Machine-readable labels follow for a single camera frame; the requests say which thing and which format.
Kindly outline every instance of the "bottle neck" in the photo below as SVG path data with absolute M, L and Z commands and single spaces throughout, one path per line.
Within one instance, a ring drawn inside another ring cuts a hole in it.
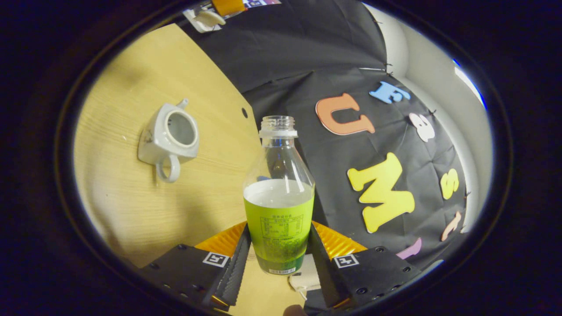
M 261 139 L 261 147 L 290 148 L 294 147 L 294 138 L 264 137 Z

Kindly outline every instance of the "black fabric backdrop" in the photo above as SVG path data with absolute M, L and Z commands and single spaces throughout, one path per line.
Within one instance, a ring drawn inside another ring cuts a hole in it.
M 243 93 L 258 126 L 267 115 L 295 118 L 297 148 L 316 180 L 313 219 L 368 248 L 385 246 L 400 252 L 421 237 L 420 253 L 407 260 L 424 268 L 440 259 L 455 243 L 464 221 L 463 169 L 441 124 L 407 87 L 386 73 L 384 40 L 368 10 L 352 1 L 285 0 L 252 8 L 229 19 L 223 28 L 196 36 L 190 25 L 183 25 Z M 409 92 L 411 99 L 387 104 L 370 96 L 381 81 Z M 333 112 L 334 119 L 345 123 L 366 115 L 375 133 L 340 136 L 321 124 L 316 103 L 342 93 L 351 95 L 360 110 Z M 435 130 L 436 136 L 427 143 L 409 121 L 412 112 L 426 116 Z M 362 210 L 376 204 L 359 203 L 364 190 L 352 189 L 347 171 L 379 164 L 389 152 L 402 165 L 393 189 L 410 191 L 415 209 L 368 233 Z M 444 200 L 439 181 L 451 168 L 457 170 L 460 185 Z M 457 211 L 463 215 L 461 224 L 440 241 Z

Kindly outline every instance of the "nutrition facts label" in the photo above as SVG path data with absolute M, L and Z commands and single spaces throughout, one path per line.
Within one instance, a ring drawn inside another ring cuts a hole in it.
M 302 231 L 302 215 L 296 217 L 280 215 L 277 218 L 260 217 L 260 219 L 261 233 L 266 238 L 290 238 Z

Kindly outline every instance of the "clear plastic bottle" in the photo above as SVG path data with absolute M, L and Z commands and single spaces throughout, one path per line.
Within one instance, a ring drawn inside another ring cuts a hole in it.
M 260 137 L 263 151 L 244 183 L 248 228 L 261 269 L 291 274 L 305 255 L 315 183 L 294 147 L 292 117 L 264 117 Z

